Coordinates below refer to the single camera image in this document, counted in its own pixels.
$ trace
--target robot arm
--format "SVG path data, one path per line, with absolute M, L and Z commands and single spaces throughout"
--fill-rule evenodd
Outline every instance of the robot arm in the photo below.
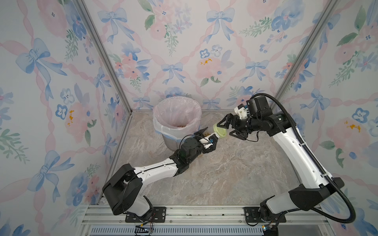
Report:
M 265 96 L 275 101 L 283 111 L 273 114 Z M 284 107 L 269 94 L 255 94 L 246 103 L 246 106 L 241 104 L 235 108 L 236 115 L 226 115 L 217 126 L 228 129 L 231 125 L 234 130 L 230 135 L 241 140 L 248 140 L 248 134 L 254 131 L 266 131 L 285 151 L 302 181 L 299 187 L 261 202 L 260 218 L 271 221 L 279 213 L 315 210 L 341 223 L 353 222 L 353 206 L 340 190 L 344 182 L 341 178 L 333 178 L 319 163 Z M 340 194 L 350 210 L 348 219 L 338 219 L 314 208 L 335 192 Z
M 141 187 L 179 175 L 201 153 L 215 150 L 219 135 L 212 133 L 205 137 L 203 132 L 206 129 L 207 127 L 187 138 L 178 150 L 162 162 L 134 168 L 130 164 L 123 165 L 102 188 L 113 214 L 128 211 L 136 214 L 141 221 L 149 220 L 153 206 L 145 196 L 138 196 Z

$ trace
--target floral wallpaper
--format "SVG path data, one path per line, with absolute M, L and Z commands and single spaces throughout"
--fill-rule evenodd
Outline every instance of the floral wallpaper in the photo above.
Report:
M 281 100 L 322 165 L 345 182 L 357 217 L 330 221 L 338 236 L 378 235 L 377 53 L 378 1 L 342 0 Z M 349 216 L 335 194 L 321 207 Z
M 327 3 L 84 2 L 133 109 L 152 109 L 169 96 L 233 109 L 254 93 L 276 94 Z
M 73 2 L 0 9 L 0 236 L 76 235 L 125 108 Z

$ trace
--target wire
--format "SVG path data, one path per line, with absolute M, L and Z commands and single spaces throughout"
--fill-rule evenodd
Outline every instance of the wire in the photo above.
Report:
M 311 210 L 313 210 L 313 211 L 315 211 L 315 212 L 317 212 L 317 213 L 319 213 L 319 214 L 321 214 L 321 215 L 323 215 L 323 216 L 325 216 L 325 217 L 327 217 L 327 218 L 329 218 L 329 219 L 331 219 L 333 221 L 339 222 L 339 223 L 344 223 L 344 224 L 352 223 L 356 219 L 356 211 L 354 210 L 354 207 L 353 207 L 352 203 L 345 196 L 345 194 L 343 193 L 343 191 L 341 191 L 340 188 L 335 184 L 335 182 L 331 179 L 331 177 L 329 177 L 327 175 L 327 173 L 324 170 L 323 166 L 320 164 L 320 162 L 318 161 L 318 159 L 315 157 L 315 155 L 311 152 L 311 150 L 309 149 L 309 147 L 307 146 L 307 144 L 304 142 L 304 140 L 302 139 L 302 136 L 298 133 L 298 129 L 297 129 L 296 123 L 293 120 L 293 118 L 286 111 L 286 109 L 284 108 L 284 106 L 275 97 L 273 97 L 272 95 L 269 95 L 269 94 L 266 94 L 266 93 L 257 93 L 255 95 L 253 95 L 250 99 L 253 99 L 253 98 L 257 97 L 257 96 L 265 96 L 265 97 L 270 98 L 282 110 L 283 114 L 288 119 L 288 121 L 289 121 L 289 123 L 291 125 L 291 128 L 294 131 L 295 137 L 298 139 L 298 141 L 300 142 L 301 146 L 306 151 L 306 153 L 310 156 L 311 160 L 314 162 L 314 164 L 316 165 L 316 167 L 318 168 L 318 170 L 320 171 L 320 173 L 322 175 L 324 175 L 325 179 L 329 182 L 329 184 L 331 185 L 331 187 L 343 199 L 343 201 L 345 202 L 345 204 L 347 205 L 347 207 L 349 209 L 350 216 L 347 219 L 340 219 L 340 218 L 333 217 L 333 216 L 331 216 L 331 215 L 329 215 L 329 214 L 327 214 L 327 213 L 325 213 L 325 212 L 323 212 L 321 210 L 318 210 L 316 208 L 312 208 Z
M 249 226 L 251 226 L 251 227 L 254 227 L 254 226 L 256 226 L 256 225 L 258 224 L 258 222 L 257 222 L 257 223 L 254 224 L 254 225 L 250 225 L 250 224 L 247 222 L 247 219 L 245 219 L 245 222 L 247 223 L 247 225 L 249 225 Z
M 131 178 L 131 180 L 129 181 L 129 183 L 130 183 L 133 179 L 135 179 L 135 177 L 138 176 L 140 173 L 142 173 L 142 172 L 139 172 L 138 174 L 134 175 L 134 176 Z M 123 208 L 123 204 L 124 204 L 125 192 L 126 192 L 126 189 L 127 189 L 128 186 L 129 186 L 129 184 L 126 185 L 126 188 L 125 188 L 125 190 L 123 191 L 123 197 L 122 197 L 122 210 L 123 210 L 123 212 L 125 212 L 125 209 Z
M 250 141 L 250 142 L 257 142 L 258 140 L 259 140 L 259 132 L 260 132 L 261 130 L 259 130 L 257 133 L 256 133 L 256 137 L 257 137 L 257 140 L 256 141 L 253 141 L 253 140 L 249 140 L 249 139 L 247 139 L 247 141 Z
M 188 134 L 188 135 L 186 135 L 186 136 L 184 136 L 183 137 L 183 139 L 181 140 L 181 142 L 184 140 L 184 138 L 185 137 L 187 137 L 187 136 L 196 136 L 196 137 L 200 137 L 201 139 L 204 139 L 204 137 L 201 137 L 201 136 L 198 136 L 198 135 L 195 135 L 195 134 Z M 208 139 L 205 139 L 208 143 L 204 143 L 204 145 L 205 144 L 209 144 L 209 143 L 211 143 Z

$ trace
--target yellow-green lid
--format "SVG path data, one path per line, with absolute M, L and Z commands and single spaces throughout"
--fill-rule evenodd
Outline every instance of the yellow-green lid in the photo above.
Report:
M 217 123 L 213 125 L 213 129 L 214 129 L 214 132 L 216 132 L 221 138 L 224 138 L 227 135 L 227 130 L 223 128 L 219 128 L 217 126 Z

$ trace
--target plastic trash bag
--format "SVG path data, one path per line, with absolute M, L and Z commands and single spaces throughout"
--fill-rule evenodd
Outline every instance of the plastic trash bag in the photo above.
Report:
M 201 106 L 197 101 L 182 96 L 169 97 L 153 108 L 153 126 L 164 140 L 169 138 L 180 142 L 184 136 L 199 130 L 201 115 Z

